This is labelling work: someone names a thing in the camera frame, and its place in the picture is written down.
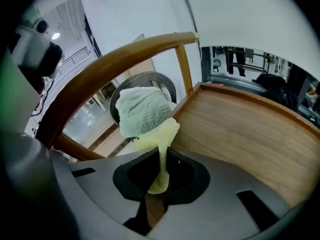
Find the yellow cloth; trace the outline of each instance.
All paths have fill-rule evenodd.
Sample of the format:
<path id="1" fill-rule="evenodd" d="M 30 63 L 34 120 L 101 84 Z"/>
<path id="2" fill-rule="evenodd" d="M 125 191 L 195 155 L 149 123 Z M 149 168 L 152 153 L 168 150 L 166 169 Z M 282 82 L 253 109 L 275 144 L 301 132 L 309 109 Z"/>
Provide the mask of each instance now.
<path id="1" fill-rule="evenodd" d="M 174 118 L 169 118 L 160 124 L 157 128 L 142 134 L 139 139 L 133 141 L 133 150 L 141 151 L 150 148 L 159 148 L 160 172 L 152 183 L 148 193 L 160 194 L 167 190 L 169 184 L 169 174 L 166 170 L 167 148 L 174 140 L 180 124 Z"/>

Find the rattan chair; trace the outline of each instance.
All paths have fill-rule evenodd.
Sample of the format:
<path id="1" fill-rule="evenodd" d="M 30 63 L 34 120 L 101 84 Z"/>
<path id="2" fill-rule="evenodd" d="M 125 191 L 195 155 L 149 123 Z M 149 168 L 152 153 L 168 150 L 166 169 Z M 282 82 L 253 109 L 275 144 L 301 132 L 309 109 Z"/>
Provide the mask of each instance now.
<path id="1" fill-rule="evenodd" d="M 155 81 L 159 84 L 164 85 L 170 93 L 171 101 L 173 103 L 177 103 L 177 93 L 176 93 L 175 85 L 167 76 L 158 72 L 153 72 L 153 71 L 136 74 L 126 79 L 123 83 L 121 83 L 112 94 L 110 104 L 109 104 L 109 110 L 114 122 L 117 125 L 119 125 L 120 117 L 119 117 L 118 110 L 116 108 L 116 103 L 120 97 L 120 91 L 123 89 L 128 89 L 133 87 L 151 87 L 153 86 L 152 81 Z"/>

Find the wooden chair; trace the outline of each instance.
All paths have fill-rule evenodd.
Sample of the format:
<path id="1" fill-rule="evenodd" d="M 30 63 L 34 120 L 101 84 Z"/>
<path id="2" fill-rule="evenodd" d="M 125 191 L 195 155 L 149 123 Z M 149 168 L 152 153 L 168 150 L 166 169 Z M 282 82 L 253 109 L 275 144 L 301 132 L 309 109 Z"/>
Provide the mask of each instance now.
<path id="1" fill-rule="evenodd" d="M 319 179 L 319 129 L 261 96 L 207 83 L 193 87 L 185 45 L 197 40 L 198 34 L 192 32 L 150 37 L 94 61 L 61 90 L 36 138 L 47 148 L 81 161 L 103 159 L 63 134 L 66 123 L 106 83 L 152 56 L 175 49 L 186 97 L 172 112 L 180 129 L 171 146 L 240 166 L 291 206 L 308 198 Z"/>

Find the curved wooden armrest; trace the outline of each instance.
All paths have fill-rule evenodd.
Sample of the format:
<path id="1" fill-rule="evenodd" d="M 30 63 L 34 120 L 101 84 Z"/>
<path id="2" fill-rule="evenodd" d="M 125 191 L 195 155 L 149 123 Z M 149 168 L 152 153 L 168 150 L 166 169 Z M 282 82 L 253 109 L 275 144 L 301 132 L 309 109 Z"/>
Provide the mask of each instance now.
<path id="1" fill-rule="evenodd" d="M 79 161 L 87 160 L 97 160 L 103 159 L 104 156 L 93 152 L 79 143 L 75 142 L 73 139 L 69 138 L 67 135 L 62 133 L 57 136 L 53 141 L 53 146 L 56 150 L 61 150 L 66 154 L 72 154 L 72 157 L 78 159 Z"/>
<path id="2" fill-rule="evenodd" d="M 62 134 L 73 114 L 98 90 L 126 70 L 173 48 L 176 50 L 185 90 L 190 92 L 193 86 L 184 45 L 195 43 L 198 39 L 198 34 L 193 32 L 164 34 L 127 44 L 97 59 L 60 91 L 45 112 L 36 138 L 46 147 L 51 148 L 55 144 L 66 153 L 76 149 L 79 156 L 86 156 L 82 160 L 96 159 L 98 154 L 92 151 L 83 153 L 79 147 L 81 145 Z"/>

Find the white ceiling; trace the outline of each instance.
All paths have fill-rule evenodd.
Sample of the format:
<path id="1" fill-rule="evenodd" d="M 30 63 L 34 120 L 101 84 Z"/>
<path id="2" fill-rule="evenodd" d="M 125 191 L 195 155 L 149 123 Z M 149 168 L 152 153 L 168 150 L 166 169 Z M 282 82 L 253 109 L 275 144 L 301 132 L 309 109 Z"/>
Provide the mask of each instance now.
<path id="1" fill-rule="evenodd" d="M 60 37 L 51 40 L 62 50 L 81 38 L 81 31 L 85 29 L 85 11 L 81 0 L 69 0 L 58 5 L 43 15 L 44 20 L 49 24 L 45 36 L 51 40 L 54 33 L 59 32 Z"/>

